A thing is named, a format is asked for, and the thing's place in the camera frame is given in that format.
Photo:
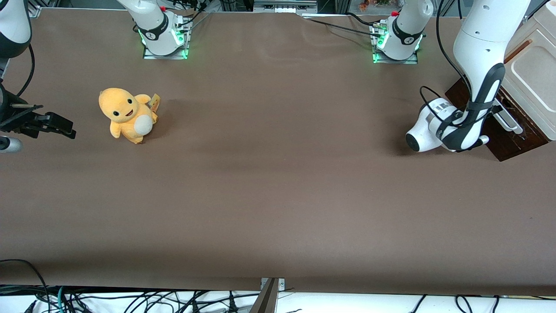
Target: plush toy white belly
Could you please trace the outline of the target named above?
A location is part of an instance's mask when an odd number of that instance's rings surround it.
[[[148,134],[152,130],[152,118],[146,114],[138,116],[133,128],[142,136]]]

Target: yellow plush toy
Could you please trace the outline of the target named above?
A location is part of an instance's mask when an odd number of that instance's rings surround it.
[[[111,120],[110,133],[114,138],[123,134],[132,143],[140,144],[158,120],[156,110],[160,97],[157,94],[152,99],[147,95],[134,97],[124,89],[108,88],[101,91],[98,104]]]

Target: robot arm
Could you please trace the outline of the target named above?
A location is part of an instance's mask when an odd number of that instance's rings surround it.
[[[393,60],[409,58],[421,41],[433,10],[430,0],[407,0],[398,16],[386,20],[388,34],[382,44],[377,45],[378,49]]]
[[[143,44],[155,55],[165,56],[184,44],[176,34],[184,31],[183,18],[170,11],[163,12],[155,1],[117,0],[133,17]]]
[[[27,13],[26,0],[0,0],[0,58],[20,55],[31,43],[31,22]],[[0,131],[24,134],[37,138],[40,132],[57,133],[75,138],[73,122],[56,113],[42,115],[35,110],[42,105],[32,105],[7,91],[0,80]],[[17,152],[21,141],[0,136],[0,153]]]
[[[504,78],[506,47],[529,2],[475,0],[454,42],[456,62],[469,81],[470,100],[463,112],[443,98],[423,105],[417,123],[405,137],[413,150],[442,145],[462,151],[488,142],[480,132]]]
[[[27,1],[0,0],[0,58],[20,55],[31,43]]]

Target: table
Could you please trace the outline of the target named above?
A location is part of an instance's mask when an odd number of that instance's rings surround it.
[[[485,147],[405,144],[418,87],[457,80],[433,36],[416,66],[374,64],[365,35],[222,13],[194,29],[189,60],[162,61],[141,58],[132,26],[125,11],[33,20],[23,98],[77,137],[22,138],[1,156],[3,258],[49,285],[253,290],[285,277],[298,291],[556,294],[556,145],[500,163]],[[441,27],[450,47],[459,21]],[[28,54],[12,60],[5,87],[28,70]],[[110,136],[108,87],[162,98],[144,144]],[[17,265],[0,273],[38,283]]]

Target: black cable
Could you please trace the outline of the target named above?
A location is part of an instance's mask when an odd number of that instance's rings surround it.
[[[199,11],[197,12],[197,14],[195,14],[189,21],[183,23],[183,24],[180,25],[180,26],[187,25],[187,24],[193,22],[193,20],[194,20],[197,16],[199,16],[199,14],[201,14],[201,12],[203,12],[203,10],[199,10]]]
[[[80,297],[79,299],[80,299],[80,300],[83,300],[83,299],[116,300],[116,299],[137,298],[137,297],[141,297],[141,296],[121,296],[121,297],[85,296],[85,297]]]
[[[457,0],[458,1],[458,13],[459,13],[459,19],[462,19],[463,16],[461,16],[461,0]]]
[[[199,310],[199,305],[197,304],[197,301],[193,300],[193,303],[191,304],[191,309],[193,310],[193,312]]]
[[[85,310],[89,310],[89,308],[87,307],[87,305],[79,298],[79,296],[74,293],[74,292],[70,292],[70,295],[73,295],[73,297],[75,298],[75,301],[77,302],[77,304],[80,305],[81,308],[85,309]]]
[[[159,304],[161,304],[161,305],[169,305],[169,306],[172,308],[172,313],[176,313],[176,310],[173,308],[173,305],[171,305],[171,304],[169,304],[169,303],[165,303],[165,302],[160,302]]]
[[[330,24],[330,23],[326,23],[326,22],[321,22],[321,21],[317,21],[317,20],[315,20],[315,19],[310,19],[310,18],[308,18],[308,20],[311,21],[311,22],[315,22],[315,23],[319,23],[319,24],[323,24],[323,25],[328,25],[328,26],[336,27],[336,28],[339,28],[339,29],[342,29],[342,30],[347,30],[347,31],[350,31],[350,32],[362,33],[362,34],[369,35],[369,36],[373,36],[373,37],[380,37],[379,34],[375,34],[375,33],[364,32],[364,31],[358,31],[358,30],[354,30],[354,29],[352,29],[352,28],[347,28],[347,27],[338,26],[338,25],[334,25],[334,24]]]
[[[429,110],[433,113],[433,115],[439,120],[439,121],[443,121],[443,119],[441,119],[438,114],[433,110],[432,107],[430,107],[430,104],[428,102],[428,100],[425,98],[425,96],[423,95],[423,89],[427,89],[430,92],[434,93],[438,98],[442,98],[436,91],[432,90],[431,88],[427,87],[427,86],[421,86],[419,88],[419,94],[421,95],[421,98],[423,98],[423,101],[426,103],[427,107],[429,108]]]
[[[545,298],[545,297],[539,297],[539,296],[531,296],[531,297],[537,298],[537,299],[543,299],[543,300],[556,300],[556,299],[553,299],[553,298]]]
[[[150,299],[150,298],[152,298],[152,297],[154,297],[154,296],[157,296],[158,293],[159,293],[159,292],[156,292],[155,294],[152,294],[152,295],[149,295],[149,296],[145,295],[145,299],[144,299],[143,301],[139,302],[139,304],[138,304],[135,308],[133,308],[133,310],[131,310],[130,313],[135,312],[135,310],[137,310],[144,302],[146,302],[146,306],[148,306],[148,299]]]
[[[465,304],[467,304],[467,308],[469,309],[469,312],[464,311],[464,310],[461,308],[461,306],[459,306],[459,302],[458,302],[459,298],[462,298],[463,301],[465,301]],[[457,295],[457,296],[455,297],[455,304],[456,304],[456,306],[458,307],[458,309],[459,309],[462,313],[473,313],[473,310],[471,309],[471,306],[469,305],[469,302],[467,301],[467,299],[466,299],[464,296],[462,296],[462,295]]]
[[[442,10],[442,5],[443,4],[444,4],[444,0],[440,0],[440,3],[438,4],[438,12],[440,12]],[[442,54],[444,55],[444,57],[446,58],[448,63],[450,63],[450,65],[455,69],[455,71],[458,73],[458,75],[461,77],[461,79],[465,83],[465,85],[467,87],[467,91],[469,92],[469,99],[471,99],[471,85],[470,85],[467,77],[465,77],[465,75],[463,75],[463,73],[458,69],[458,67],[452,62],[452,60],[450,59],[448,54],[446,54],[446,51],[444,50],[444,47],[442,46],[442,40],[440,39],[440,27],[439,26],[440,26],[440,14],[437,13],[436,14],[436,40],[438,41],[438,47],[440,48],[440,52],[442,52]]]
[[[186,9],[186,8],[185,8],[185,4],[183,3],[183,1],[173,0],[172,3],[173,3],[173,6],[174,6],[174,7],[176,7],[176,3],[177,3],[177,4],[180,4],[180,5],[181,5],[181,8],[182,8],[182,9],[184,9],[184,10]]]
[[[193,293],[193,296],[191,297],[191,299],[189,299],[189,301],[185,304],[185,306],[183,306],[181,309],[178,310],[177,313],[183,313],[185,312],[185,310],[187,310],[187,308],[193,303],[193,301],[195,301],[197,298],[199,298],[200,296],[206,294],[208,291],[200,291],[197,294],[197,291],[195,291]]]
[[[147,293],[146,293],[146,292],[143,292],[143,294],[142,294],[141,296],[136,297],[133,301],[131,301],[131,303],[127,306],[127,308],[123,311],[123,313],[126,313],[127,310],[129,310],[130,307],[135,303],[135,301],[139,300],[140,297],[144,297],[144,296],[146,296],[146,295],[147,295]]]
[[[236,305],[236,301],[234,300],[234,294],[230,290],[230,305],[228,306],[230,309],[228,310],[229,313],[237,313],[239,308]]]
[[[27,89],[27,86],[29,86],[29,83],[31,82],[31,79],[33,79],[35,61],[34,61],[33,47],[31,47],[31,44],[29,44],[29,53],[31,54],[31,71],[29,72],[29,77],[27,77],[27,81],[25,82],[23,87],[21,87],[21,90],[17,93],[18,97],[23,94],[25,89]]]
[[[492,313],[496,313],[496,308],[498,307],[498,303],[500,302],[500,297],[499,296],[494,296],[496,298],[496,302],[494,303],[494,306],[492,307]]]
[[[33,309],[36,304],[37,304],[37,300],[31,302],[31,304],[27,307],[27,309],[23,313],[33,313]]]
[[[38,301],[44,302],[44,303],[49,303],[52,307],[54,307],[55,309],[59,310],[60,308],[58,307],[58,303],[57,302],[52,302],[50,301],[50,299],[46,300],[43,299],[42,296],[39,295],[35,295],[35,298],[37,298]]]
[[[257,294],[247,294],[247,295],[239,295],[239,296],[234,296],[234,298],[237,299],[237,298],[243,298],[243,297],[255,297],[255,296],[258,296],[259,294],[260,294],[260,293],[257,293]],[[214,301],[197,302],[198,304],[206,304],[206,305],[203,305],[203,306],[199,307],[197,310],[194,310],[192,313],[199,313],[199,312],[201,312],[202,309],[204,309],[204,308],[206,308],[206,307],[208,307],[208,306],[211,306],[211,305],[214,305],[214,304],[217,304],[217,303],[223,303],[224,301],[229,300],[229,299],[230,299],[230,298],[228,297],[228,298],[219,299],[219,300],[214,300]]]
[[[71,302],[68,302],[65,295],[62,295],[62,303],[64,303],[64,307],[66,307],[70,313],[76,313],[75,308],[70,304]]]
[[[155,302],[151,302],[150,304],[147,303],[147,306],[145,306],[145,313],[152,308],[155,304],[160,303],[160,301],[162,301],[162,299],[164,299],[165,297],[171,295],[173,293],[173,291],[170,291],[169,293],[161,296],[160,298],[158,298],[158,300],[156,300]]]
[[[411,312],[409,312],[409,313],[416,313],[417,310],[419,309],[419,306],[421,305],[421,302],[425,299],[425,297],[426,297],[426,294],[423,295],[423,296],[421,297],[421,299],[419,299],[419,301],[417,301],[417,304],[415,305],[415,308],[413,309],[413,311],[411,311]]]
[[[367,25],[367,26],[372,26],[374,23],[380,22],[379,19],[374,21],[374,22],[365,22],[361,18],[359,18],[359,16],[357,16],[357,15],[351,13],[351,12],[348,12],[345,15],[353,16],[359,23],[361,23],[363,25]]]
[[[31,48],[31,45],[29,45],[29,51],[31,52],[31,58],[33,60],[33,65],[31,68],[31,75],[29,76],[29,79],[27,80],[27,85],[29,84],[28,82],[31,80],[31,77],[33,77],[32,73],[34,71],[34,54],[33,54],[33,49]],[[41,273],[38,272],[37,268],[31,264],[29,261],[27,260],[23,260],[20,258],[7,258],[4,260],[0,260],[0,263],[4,263],[4,262],[21,262],[21,263],[25,263],[27,264],[32,270],[33,272],[35,272],[35,274],[37,275],[38,279],[41,281],[42,287],[44,288],[44,293],[46,294],[46,298],[48,299],[48,313],[51,312],[52,308],[51,308],[51,303],[50,303],[50,299],[48,297],[48,289],[46,288],[46,283],[44,282],[44,279],[42,278]]]
[[[425,102],[425,104],[427,105],[427,107],[429,108],[429,110],[433,113],[433,115],[434,115],[437,119],[439,119],[440,121],[443,121],[443,119],[441,119],[441,118],[438,116],[438,114],[433,110],[433,108],[430,107],[429,102],[427,101],[427,99],[426,99],[425,96],[423,95],[423,89],[427,89],[427,90],[431,91],[431,92],[434,93],[438,98],[442,98],[442,97],[441,97],[436,91],[432,90],[431,88],[429,88],[429,87],[427,87],[427,86],[421,86],[421,87],[419,88],[419,94],[421,95],[421,98],[423,99],[423,101]],[[468,122],[468,123],[463,123],[463,122],[462,122],[461,124],[454,124],[454,123],[452,122],[452,123],[450,123],[450,126],[453,126],[453,127],[456,127],[456,128],[466,128],[466,127],[469,127],[469,126],[471,126],[471,125],[473,125],[473,124],[475,124],[475,123],[478,123],[478,122],[480,122],[480,121],[486,119],[486,118],[489,116],[489,114],[490,114],[490,109],[488,109],[488,111],[487,111],[483,116],[481,116],[481,118],[478,119],[478,120],[470,121],[470,122]]]

